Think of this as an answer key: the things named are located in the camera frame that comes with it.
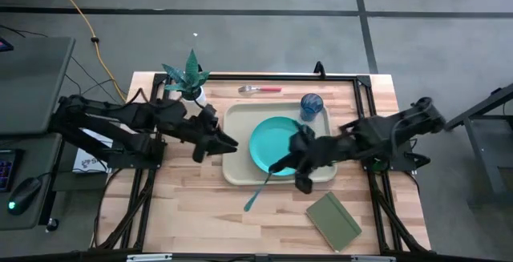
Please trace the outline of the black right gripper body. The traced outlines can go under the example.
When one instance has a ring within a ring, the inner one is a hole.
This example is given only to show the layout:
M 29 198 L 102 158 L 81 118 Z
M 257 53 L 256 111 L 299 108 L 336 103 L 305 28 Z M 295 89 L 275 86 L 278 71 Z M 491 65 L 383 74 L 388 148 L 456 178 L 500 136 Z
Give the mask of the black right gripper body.
M 296 173 L 309 174 L 319 167 L 328 166 L 345 159 L 345 152 L 334 136 L 316 137 L 315 132 L 305 124 L 296 123 L 297 133 L 289 140 L 289 167 Z

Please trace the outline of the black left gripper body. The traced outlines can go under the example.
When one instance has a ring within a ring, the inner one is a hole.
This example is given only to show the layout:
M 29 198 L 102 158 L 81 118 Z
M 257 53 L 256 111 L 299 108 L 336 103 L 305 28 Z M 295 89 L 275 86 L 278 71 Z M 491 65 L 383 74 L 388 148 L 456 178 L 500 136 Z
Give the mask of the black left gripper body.
M 199 114 L 182 119 L 182 141 L 204 146 L 206 151 L 213 151 L 216 147 L 217 123 L 216 109 L 208 103 Z

